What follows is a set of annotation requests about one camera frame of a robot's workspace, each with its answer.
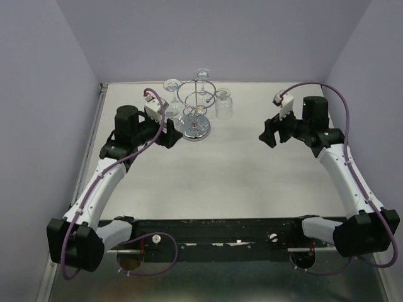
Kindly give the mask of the ribbed clear wine glass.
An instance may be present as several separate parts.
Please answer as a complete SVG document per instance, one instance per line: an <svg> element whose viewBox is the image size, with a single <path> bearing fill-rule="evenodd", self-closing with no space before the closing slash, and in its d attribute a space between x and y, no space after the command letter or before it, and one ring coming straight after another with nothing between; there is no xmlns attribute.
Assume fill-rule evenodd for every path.
<svg viewBox="0 0 403 302"><path fill-rule="evenodd" d="M233 100L231 91L226 88L220 88L216 92L215 113L218 119L228 120L233 115Z"/></svg>

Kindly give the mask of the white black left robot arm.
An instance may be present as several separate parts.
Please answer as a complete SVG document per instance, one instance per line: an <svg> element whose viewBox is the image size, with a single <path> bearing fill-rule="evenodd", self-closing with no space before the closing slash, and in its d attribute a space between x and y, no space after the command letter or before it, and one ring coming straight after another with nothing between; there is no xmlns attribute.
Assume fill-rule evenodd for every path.
<svg viewBox="0 0 403 302"><path fill-rule="evenodd" d="M117 218L100 227L101 214L136 157L153 143L171 148L182 138L173 120L153 119L153 111L135 106L120 106L115 115L115 129L101 148L95 172L79 199L61 219L51 219L47 239L51 260L60 265L62 276L71 280L66 268L77 272L95 271L105 252L117 245L134 248L148 234L139 236L129 218Z"/></svg>

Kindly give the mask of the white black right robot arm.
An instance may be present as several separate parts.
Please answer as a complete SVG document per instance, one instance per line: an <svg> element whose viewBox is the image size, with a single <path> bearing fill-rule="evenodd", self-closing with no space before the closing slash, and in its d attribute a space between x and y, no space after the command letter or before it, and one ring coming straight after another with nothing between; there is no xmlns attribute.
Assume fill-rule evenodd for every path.
<svg viewBox="0 0 403 302"><path fill-rule="evenodd" d="M290 230L291 242L302 247L313 238L322 240L335 246L343 257L386 251L400 218L396 211L386 210L371 193L344 144L344 133L330 127L327 99L305 97L300 119L294 115L294 98L290 94L279 93L273 102L280 111L264 122L259 139L271 148L291 138L308 146L330 175L346 212L346 221L341 223L306 216L301 225Z"/></svg>

